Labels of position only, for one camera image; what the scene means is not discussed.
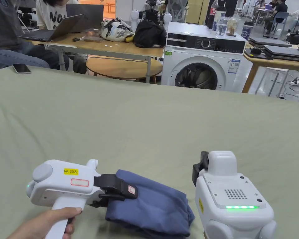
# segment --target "control knob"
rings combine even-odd
[[[202,40],[201,46],[203,49],[209,48],[211,46],[211,41],[205,38],[204,40]]]

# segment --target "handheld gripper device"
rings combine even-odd
[[[207,239],[274,238],[273,210],[253,183],[237,173],[231,151],[202,151],[192,181]]]
[[[35,168],[33,181],[27,186],[27,195],[35,205],[52,207],[107,207],[109,199],[124,201],[135,199],[138,190],[115,174],[98,174],[98,160],[91,159],[86,165],[59,160],[48,160]],[[61,239],[68,220],[57,222],[45,239]]]

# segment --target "hand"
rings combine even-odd
[[[75,216],[82,212],[82,208],[63,208],[58,210],[49,210],[32,220],[23,223],[7,239],[44,239],[50,229],[58,221],[73,218],[71,224],[67,225],[62,239],[71,239],[74,232]]]

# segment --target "power strip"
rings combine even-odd
[[[298,85],[298,84],[299,84],[299,80],[297,80],[297,83],[291,81],[290,84],[291,84],[291,85]]]

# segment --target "washing machine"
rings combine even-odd
[[[162,85],[231,91],[246,40],[207,26],[169,23]]]

